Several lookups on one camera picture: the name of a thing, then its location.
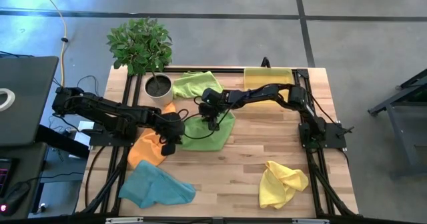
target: green cloth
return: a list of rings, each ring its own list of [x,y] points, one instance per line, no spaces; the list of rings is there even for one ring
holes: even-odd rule
[[[234,126],[234,115],[228,113],[220,123],[220,130],[215,131],[210,137],[200,140],[190,139],[182,136],[182,149],[187,151],[219,151],[224,147],[226,141]],[[202,121],[201,117],[192,117],[185,122],[185,134],[190,137],[203,137],[209,135],[212,131],[207,128],[207,122]]]
[[[222,87],[212,72],[187,72],[176,79],[172,85],[173,98],[192,98],[201,96],[208,87],[217,92],[222,92]]]

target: tape roll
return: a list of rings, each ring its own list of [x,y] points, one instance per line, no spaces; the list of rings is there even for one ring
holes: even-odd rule
[[[11,90],[6,88],[0,88],[0,95],[2,94],[6,94],[7,98],[6,101],[0,105],[0,111],[8,109],[15,101],[15,94]]]

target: soil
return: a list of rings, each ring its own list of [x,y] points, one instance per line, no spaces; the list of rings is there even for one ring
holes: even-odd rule
[[[158,86],[157,86],[157,83],[155,82],[154,77],[151,78],[145,85],[145,90],[152,97],[160,97],[162,95],[165,95],[171,89],[171,86],[172,86],[172,83],[169,80],[169,78],[161,75],[156,75],[156,77],[157,77],[157,82],[159,83]]]

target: potted plant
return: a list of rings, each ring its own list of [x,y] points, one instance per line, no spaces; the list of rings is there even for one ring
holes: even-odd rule
[[[172,39],[163,25],[157,19],[131,19],[118,28],[111,28],[107,35],[110,51],[116,61],[114,68],[127,65],[129,75],[151,72],[151,77],[145,82],[144,90],[157,104],[167,105],[173,99],[172,82],[170,78],[157,73],[163,71],[171,63]]]

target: white pot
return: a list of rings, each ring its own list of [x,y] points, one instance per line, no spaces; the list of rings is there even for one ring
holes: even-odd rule
[[[166,106],[167,104],[169,104],[169,103],[171,103],[172,102],[172,100],[173,100],[173,92],[172,92],[172,81],[171,81],[171,79],[167,76],[167,75],[165,75],[165,74],[163,74],[163,73],[157,73],[157,74],[155,74],[157,77],[159,77],[159,76],[163,76],[163,77],[166,77],[166,78],[168,78],[169,79],[169,82],[171,83],[171,87],[169,88],[169,91],[167,91],[167,93],[166,94],[164,94],[164,95],[162,95],[162,96],[160,96],[160,97],[153,97],[153,96],[151,96],[150,94],[148,94],[147,93],[147,89],[146,89],[146,86],[144,85],[144,91],[145,91],[145,93],[149,96],[149,97],[151,97],[152,99],[153,99],[153,101],[157,104],[157,105],[159,105],[159,106]],[[152,79],[152,78],[154,78],[153,77],[153,75],[150,77],[150,78],[148,78],[148,80],[145,82],[145,84],[147,84],[148,83],[148,81],[150,80],[150,79]]]

